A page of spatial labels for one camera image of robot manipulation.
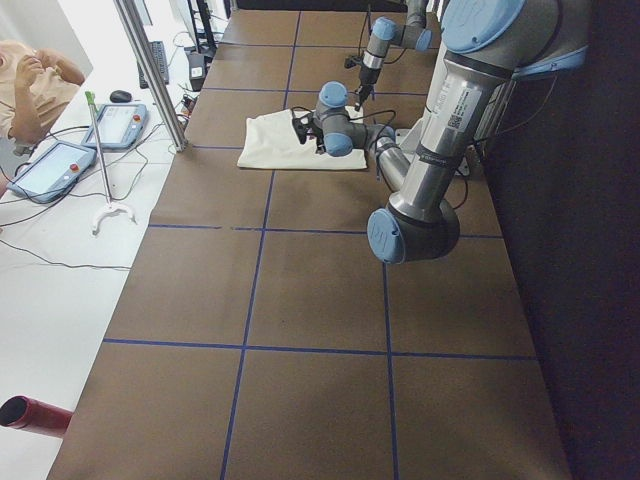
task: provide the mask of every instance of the metal pole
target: metal pole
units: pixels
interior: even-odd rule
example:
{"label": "metal pole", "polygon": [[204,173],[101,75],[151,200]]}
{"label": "metal pole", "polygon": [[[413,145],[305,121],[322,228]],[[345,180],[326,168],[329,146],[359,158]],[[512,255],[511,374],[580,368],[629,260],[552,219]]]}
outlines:
{"label": "metal pole", "polygon": [[133,53],[149,83],[151,95],[160,111],[160,116],[167,130],[169,130],[176,151],[181,152],[187,146],[187,139],[184,136],[182,125],[178,122],[173,104],[169,98],[169,92],[167,92],[167,88],[164,86],[164,80],[160,75],[160,70],[153,59],[151,47],[149,47],[149,39],[144,31],[140,15],[136,10],[133,0],[114,0],[114,3],[120,15],[122,25],[127,32],[127,37],[129,37],[129,43],[131,43]]}

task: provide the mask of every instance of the person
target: person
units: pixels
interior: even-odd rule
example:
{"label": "person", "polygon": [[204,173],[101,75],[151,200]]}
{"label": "person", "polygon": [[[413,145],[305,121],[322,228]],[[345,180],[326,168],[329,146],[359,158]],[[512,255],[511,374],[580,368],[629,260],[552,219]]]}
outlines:
{"label": "person", "polygon": [[[0,137],[37,144],[83,82],[80,69],[54,49],[0,41]],[[0,195],[6,183],[0,178]]]}

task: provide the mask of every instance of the brown tiled floor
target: brown tiled floor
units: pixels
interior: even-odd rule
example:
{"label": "brown tiled floor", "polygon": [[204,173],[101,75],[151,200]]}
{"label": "brown tiled floor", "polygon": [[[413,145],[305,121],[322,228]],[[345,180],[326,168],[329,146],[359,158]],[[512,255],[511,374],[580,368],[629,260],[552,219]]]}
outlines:
{"label": "brown tiled floor", "polygon": [[[247,117],[355,88],[362,18],[234,14],[51,480],[569,478],[481,179],[449,256],[383,267],[375,168],[235,166]],[[385,68],[367,111],[409,127],[434,60]]]}

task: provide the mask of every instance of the person's arm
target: person's arm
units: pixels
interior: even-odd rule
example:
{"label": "person's arm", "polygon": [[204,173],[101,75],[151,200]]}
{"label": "person's arm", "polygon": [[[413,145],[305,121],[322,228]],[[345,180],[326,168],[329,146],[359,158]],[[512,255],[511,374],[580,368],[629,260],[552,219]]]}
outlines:
{"label": "person's arm", "polygon": [[14,83],[15,115],[9,136],[25,143],[38,143],[46,134],[31,95],[31,85],[43,72],[40,60],[34,56],[25,55],[18,62]]}
{"label": "person's arm", "polygon": [[84,74],[78,66],[57,50],[43,48],[36,52],[36,57],[42,62],[42,68],[51,67],[57,70],[64,81],[76,85],[84,83]]}

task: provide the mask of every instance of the humanoid robot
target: humanoid robot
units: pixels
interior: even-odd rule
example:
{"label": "humanoid robot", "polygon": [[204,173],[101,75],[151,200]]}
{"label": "humanoid robot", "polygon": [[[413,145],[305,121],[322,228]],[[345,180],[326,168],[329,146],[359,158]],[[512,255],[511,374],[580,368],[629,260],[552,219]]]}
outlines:
{"label": "humanoid robot", "polygon": [[[407,24],[378,18],[361,62],[357,107],[378,79],[390,45],[425,50],[426,1],[407,2]],[[384,125],[352,123],[348,91],[329,82],[315,112],[294,119],[301,141],[313,135],[331,156],[368,151],[394,193],[373,212],[369,245],[385,263],[434,259],[456,245],[460,225],[444,199],[467,147],[499,85],[556,75],[583,64],[589,0],[452,0],[442,18],[442,43],[413,159]]]}

